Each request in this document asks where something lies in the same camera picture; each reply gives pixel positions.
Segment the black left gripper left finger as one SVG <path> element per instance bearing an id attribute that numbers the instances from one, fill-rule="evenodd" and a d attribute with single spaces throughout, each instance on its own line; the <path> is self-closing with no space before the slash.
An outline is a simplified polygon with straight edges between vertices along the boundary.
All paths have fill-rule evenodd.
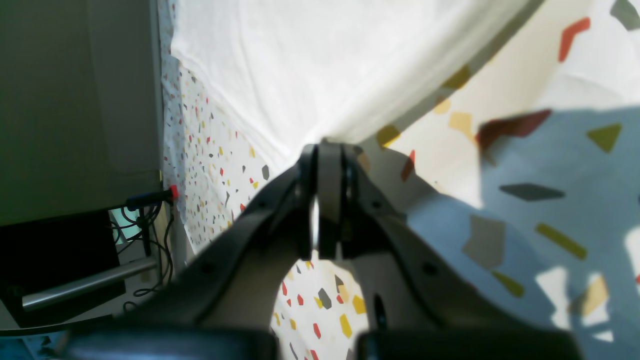
<path id="1" fill-rule="evenodd" d="M 276 360 L 281 282 L 312 251 L 318 145 L 271 180 L 231 228 L 150 300 L 111 324 L 70 333 L 63 360 Z"/>

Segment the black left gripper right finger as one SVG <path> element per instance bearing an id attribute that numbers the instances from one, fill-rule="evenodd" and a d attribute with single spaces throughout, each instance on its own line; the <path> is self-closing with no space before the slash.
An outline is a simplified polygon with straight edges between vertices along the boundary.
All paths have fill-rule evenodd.
<path id="1" fill-rule="evenodd" d="M 370 329 L 357 360 L 580 360 L 569 333 L 491 304 L 426 244 L 347 145 L 318 146 L 318 256 L 359 278 Z"/>

